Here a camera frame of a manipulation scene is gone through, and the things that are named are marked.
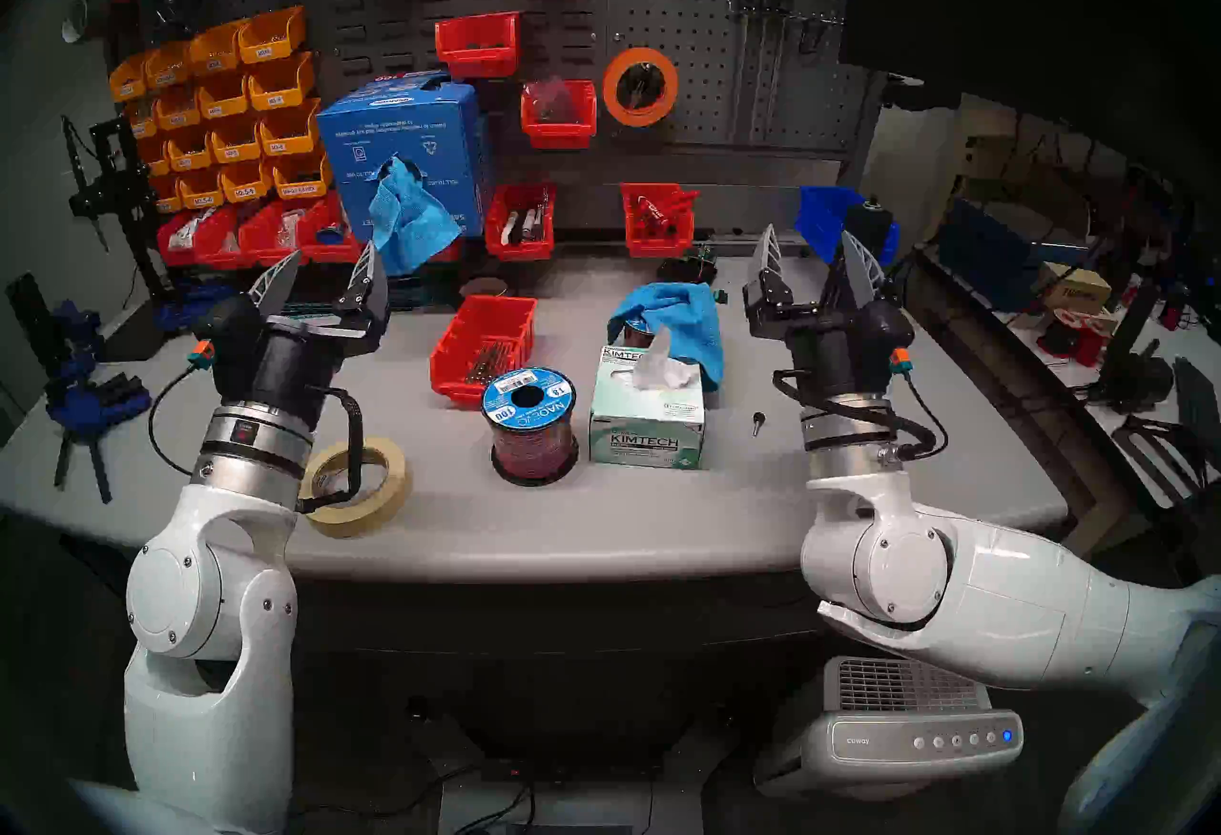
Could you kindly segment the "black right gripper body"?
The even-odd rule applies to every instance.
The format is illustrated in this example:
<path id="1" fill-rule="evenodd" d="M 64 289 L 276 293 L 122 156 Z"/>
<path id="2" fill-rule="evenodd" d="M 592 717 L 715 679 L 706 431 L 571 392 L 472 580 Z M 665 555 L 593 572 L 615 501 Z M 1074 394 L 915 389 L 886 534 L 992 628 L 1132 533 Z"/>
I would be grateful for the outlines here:
<path id="1" fill-rule="evenodd" d="M 894 300 L 877 295 L 853 311 L 845 273 L 829 273 L 814 303 L 796 302 L 786 281 L 757 284 L 755 276 L 742 298 L 750 334 L 788 347 L 795 381 L 788 393 L 802 405 L 889 392 Z"/>

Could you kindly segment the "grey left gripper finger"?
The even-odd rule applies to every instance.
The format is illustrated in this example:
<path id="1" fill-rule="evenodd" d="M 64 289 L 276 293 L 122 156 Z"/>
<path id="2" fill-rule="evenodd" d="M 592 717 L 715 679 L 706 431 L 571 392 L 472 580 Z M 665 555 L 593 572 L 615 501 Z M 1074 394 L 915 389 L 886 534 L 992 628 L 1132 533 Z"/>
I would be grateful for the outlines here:
<path id="1" fill-rule="evenodd" d="M 293 250 L 274 262 L 248 291 L 248 298 L 259 317 L 281 314 L 291 295 L 302 261 L 302 251 Z"/>
<path id="2" fill-rule="evenodd" d="M 366 244 L 346 291 L 347 311 L 383 311 L 383 266 L 375 244 Z"/>

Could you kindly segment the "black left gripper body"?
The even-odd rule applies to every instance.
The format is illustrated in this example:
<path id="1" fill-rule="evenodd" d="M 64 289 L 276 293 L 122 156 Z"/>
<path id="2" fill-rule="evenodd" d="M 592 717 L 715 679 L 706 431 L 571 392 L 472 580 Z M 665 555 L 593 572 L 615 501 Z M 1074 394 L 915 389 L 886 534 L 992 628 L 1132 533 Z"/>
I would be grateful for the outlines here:
<path id="1" fill-rule="evenodd" d="M 339 369 L 377 350 L 388 317 L 369 309 L 270 317 L 237 367 L 234 404 L 267 407 L 315 428 Z"/>

